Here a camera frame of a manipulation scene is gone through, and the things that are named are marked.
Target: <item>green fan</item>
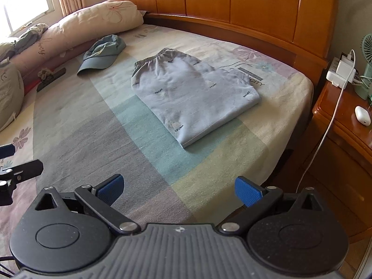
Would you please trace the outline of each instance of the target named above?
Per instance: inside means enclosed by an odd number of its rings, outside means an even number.
[[[362,53],[367,61],[364,76],[372,77],[372,33],[366,34],[362,40]]]

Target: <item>blue-gray cap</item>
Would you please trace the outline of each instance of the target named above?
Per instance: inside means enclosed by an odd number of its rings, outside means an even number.
[[[110,67],[126,44],[121,37],[111,34],[97,41],[85,54],[77,74],[85,69]]]

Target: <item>silver screw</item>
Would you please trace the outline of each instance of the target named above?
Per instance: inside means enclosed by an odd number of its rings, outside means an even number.
[[[221,225],[221,229],[225,232],[236,232],[240,226],[237,223],[224,223]]]
[[[135,229],[137,229],[137,224],[127,221],[126,223],[121,223],[119,225],[119,229],[121,229],[122,231],[126,231],[126,232],[132,232]]]

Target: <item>headboard panel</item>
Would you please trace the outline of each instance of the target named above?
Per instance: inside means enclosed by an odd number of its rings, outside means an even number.
[[[294,55],[289,65],[316,85],[323,68],[335,23],[338,0],[130,0],[147,10],[145,22],[169,26],[242,44],[236,34],[261,40],[258,48],[274,44]],[[219,33],[201,25],[213,26]],[[226,31],[232,31],[226,38]]]

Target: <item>tiled floor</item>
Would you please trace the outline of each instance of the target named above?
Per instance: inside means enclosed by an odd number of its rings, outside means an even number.
[[[353,279],[358,267],[363,260],[364,253],[367,250],[369,239],[360,240],[350,245],[349,252],[340,268],[340,273],[346,279]]]

